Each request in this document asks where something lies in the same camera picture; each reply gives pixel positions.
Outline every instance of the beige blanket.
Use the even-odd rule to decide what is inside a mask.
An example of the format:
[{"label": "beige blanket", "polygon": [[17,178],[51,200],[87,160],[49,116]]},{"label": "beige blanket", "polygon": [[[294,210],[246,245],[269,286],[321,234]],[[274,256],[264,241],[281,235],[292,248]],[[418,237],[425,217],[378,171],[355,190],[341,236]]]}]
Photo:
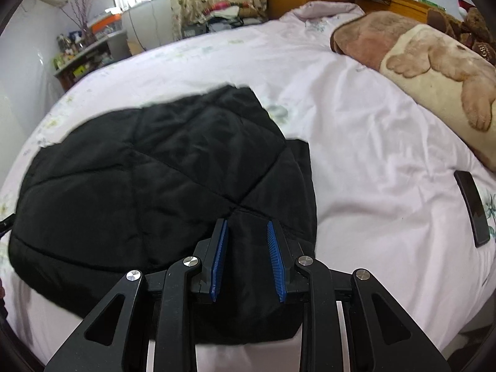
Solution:
[{"label": "beige blanket", "polygon": [[339,27],[331,48],[389,78],[496,171],[496,70],[449,36],[389,12]]}]

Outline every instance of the cable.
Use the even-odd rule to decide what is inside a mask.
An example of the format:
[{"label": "cable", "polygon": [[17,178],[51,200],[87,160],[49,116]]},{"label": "cable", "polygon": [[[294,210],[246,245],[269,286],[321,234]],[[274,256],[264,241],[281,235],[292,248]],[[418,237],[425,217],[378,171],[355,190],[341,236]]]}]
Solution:
[{"label": "cable", "polygon": [[153,18],[155,19],[155,33],[157,34],[158,44],[162,46],[162,42],[160,41],[160,36],[158,35],[158,22],[157,22],[157,17],[155,16],[155,8],[153,8],[153,0],[150,1],[150,5],[152,6]]},{"label": "cable", "polygon": [[135,25],[132,23],[131,8],[128,9],[128,12],[129,12],[129,19],[131,20],[132,30],[135,31],[136,40],[138,41],[138,43],[141,46],[141,48],[144,51],[146,51],[146,49],[144,48],[144,46],[141,44],[140,39],[138,38],[138,34],[136,33]]}]

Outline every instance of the desk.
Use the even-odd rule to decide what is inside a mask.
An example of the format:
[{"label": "desk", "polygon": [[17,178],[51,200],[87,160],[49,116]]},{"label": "desk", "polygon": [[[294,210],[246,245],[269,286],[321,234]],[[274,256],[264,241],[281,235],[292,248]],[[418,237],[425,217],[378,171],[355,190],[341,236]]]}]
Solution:
[{"label": "desk", "polygon": [[[124,60],[131,57],[131,52],[127,46],[127,31],[117,31],[104,36],[95,43],[90,44],[87,48],[79,52],[73,59],[65,63],[55,72],[56,78],[60,81],[64,91],[68,91],[81,78],[76,78],[74,70],[80,65],[90,61],[98,52],[108,52],[112,61],[108,64]],[[89,70],[84,75],[96,70]]]}]

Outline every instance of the triangular cutout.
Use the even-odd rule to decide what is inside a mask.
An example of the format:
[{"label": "triangular cutout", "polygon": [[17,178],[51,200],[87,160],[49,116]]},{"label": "triangular cutout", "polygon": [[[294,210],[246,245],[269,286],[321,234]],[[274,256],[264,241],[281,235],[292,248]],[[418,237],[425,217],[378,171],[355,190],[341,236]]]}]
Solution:
[{"label": "triangular cutout", "polygon": [[95,343],[110,346],[113,341],[113,335],[116,332],[117,322],[121,315],[122,306],[124,305],[125,296],[116,295],[91,324],[84,333],[84,338]]},{"label": "triangular cutout", "polygon": [[387,345],[408,340],[411,337],[412,333],[398,319],[380,295],[372,294],[372,302],[374,302],[375,312],[379,320],[380,331]]}]

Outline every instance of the smartphone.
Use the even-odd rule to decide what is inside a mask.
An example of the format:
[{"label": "smartphone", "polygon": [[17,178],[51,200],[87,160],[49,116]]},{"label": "smartphone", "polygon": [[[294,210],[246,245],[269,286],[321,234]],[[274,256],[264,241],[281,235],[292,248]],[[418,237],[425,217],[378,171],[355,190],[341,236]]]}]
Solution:
[{"label": "smartphone", "polygon": [[456,170],[455,179],[467,205],[475,247],[481,247],[489,242],[490,235],[488,220],[485,217],[484,206],[477,191],[477,186],[475,186],[474,178],[470,172]]}]

